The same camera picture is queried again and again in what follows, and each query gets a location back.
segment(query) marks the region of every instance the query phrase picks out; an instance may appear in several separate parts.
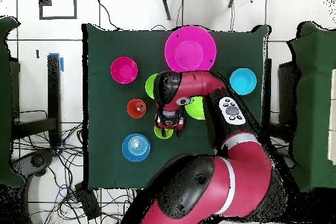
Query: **orange cup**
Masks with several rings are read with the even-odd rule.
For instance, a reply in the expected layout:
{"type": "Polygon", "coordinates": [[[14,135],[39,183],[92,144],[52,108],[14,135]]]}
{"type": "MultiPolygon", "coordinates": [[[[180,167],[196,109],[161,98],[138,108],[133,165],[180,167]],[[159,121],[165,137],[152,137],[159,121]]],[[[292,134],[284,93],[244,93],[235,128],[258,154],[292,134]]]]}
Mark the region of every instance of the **orange cup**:
{"type": "Polygon", "coordinates": [[[127,105],[127,113],[132,118],[141,118],[146,113],[146,105],[140,99],[132,99],[127,105]]]}

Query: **green tablecloth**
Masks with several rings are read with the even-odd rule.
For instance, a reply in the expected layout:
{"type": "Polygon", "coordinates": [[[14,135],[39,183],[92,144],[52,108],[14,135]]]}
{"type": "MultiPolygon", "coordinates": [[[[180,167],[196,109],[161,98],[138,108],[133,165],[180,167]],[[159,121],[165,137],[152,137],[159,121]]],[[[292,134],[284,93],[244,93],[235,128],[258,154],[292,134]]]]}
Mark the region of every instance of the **green tablecloth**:
{"type": "Polygon", "coordinates": [[[297,128],[292,174],[302,191],[336,188],[336,166],[327,159],[331,104],[331,73],[336,68],[336,32],[321,30],[311,22],[300,26],[290,41],[293,58],[301,70],[296,88],[297,128]]]}
{"type": "MultiPolygon", "coordinates": [[[[144,85],[152,74],[169,70],[164,46],[172,31],[100,30],[87,24],[89,47],[89,187],[143,188],[158,169],[181,153],[213,154],[205,121],[187,118],[182,137],[161,140],[154,134],[156,107],[144,85]],[[111,63],[120,56],[132,58],[138,65],[134,82],[122,85],[110,75],[111,63]],[[131,118],[126,110],[131,99],[142,99],[145,115],[131,118]],[[150,142],[150,155],[142,162],[123,157],[121,144],[126,136],[140,133],[150,142]]],[[[257,76],[255,90],[242,97],[250,111],[261,119],[263,82],[263,38],[268,26],[254,32],[210,32],[217,46],[212,71],[227,79],[237,68],[249,68],[257,76]]]]}
{"type": "Polygon", "coordinates": [[[21,176],[9,167],[12,135],[12,86],[9,66],[9,50],[5,38],[18,22],[12,17],[0,17],[0,184],[20,187],[24,184],[21,176]]]}

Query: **robot control buttons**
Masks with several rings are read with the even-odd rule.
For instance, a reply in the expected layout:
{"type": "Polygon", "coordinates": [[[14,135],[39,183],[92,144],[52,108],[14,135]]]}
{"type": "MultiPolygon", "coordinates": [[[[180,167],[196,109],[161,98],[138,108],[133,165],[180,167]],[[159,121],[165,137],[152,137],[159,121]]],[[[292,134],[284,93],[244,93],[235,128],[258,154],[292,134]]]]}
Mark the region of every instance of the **robot control buttons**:
{"type": "Polygon", "coordinates": [[[230,97],[223,97],[219,101],[219,108],[227,123],[230,125],[243,125],[246,120],[237,103],[230,97]]]}
{"type": "Polygon", "coordinates": [[[225,112],[228,115],[234,116],[234,115],[238,115],[239,114],[239,109],[236,106],[229,106],[226,108],[225,112]]]}

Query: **pink plate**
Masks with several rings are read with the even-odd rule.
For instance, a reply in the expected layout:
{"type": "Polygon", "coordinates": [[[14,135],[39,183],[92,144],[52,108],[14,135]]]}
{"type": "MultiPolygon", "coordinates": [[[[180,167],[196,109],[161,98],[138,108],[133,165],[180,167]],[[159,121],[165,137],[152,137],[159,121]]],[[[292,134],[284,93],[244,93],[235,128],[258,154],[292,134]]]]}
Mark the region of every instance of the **pink plate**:
{"type": "Polygon", "coordinates": [[[131,83],[138,74],[138,67],[129,57],[119,57],[111,65],[111,76],[121,84],[131,83]]]}
{"type": "Polygon", "coordinates": [[[179,28],[165,43],[165,60],[174,72],[209,70],[215,57],[215,41],[201,27],[179,28]]]}

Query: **green cup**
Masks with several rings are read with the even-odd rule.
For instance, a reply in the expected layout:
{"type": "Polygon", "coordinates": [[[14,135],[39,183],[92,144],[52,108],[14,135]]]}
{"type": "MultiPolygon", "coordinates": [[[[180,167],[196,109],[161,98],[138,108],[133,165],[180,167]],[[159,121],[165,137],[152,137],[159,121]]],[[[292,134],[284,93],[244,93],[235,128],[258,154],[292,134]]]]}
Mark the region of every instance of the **green cup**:
{"type": "Polygon", "coordinates": [[[186,112],[194,119],[205,120],[203,97],[192,97],[191,99],[191,103],[185,106],[186,112]]]}
{"type": "Polygon", "coordinates": [[[154,99],[154,94],[153,94],[153,90],[154,90],[154,80],[155,80],[155,77],[157,76],[158,74],[153,74],[152,76],[150,76],[147,81],[146,81],[146,84],[144,85],[144,88],[146,90],[146,93],[147,95],[151,98],[151,99],[154,99]]]}
{"type": "Polygon", "coordinates": [[[157,138],[160,139],[168,139],[173,135],[174,130],[173,129],[165,129],[165,137],[162,136],[161,129],[158,127],[154,127],[154,133],[157,138]]]}

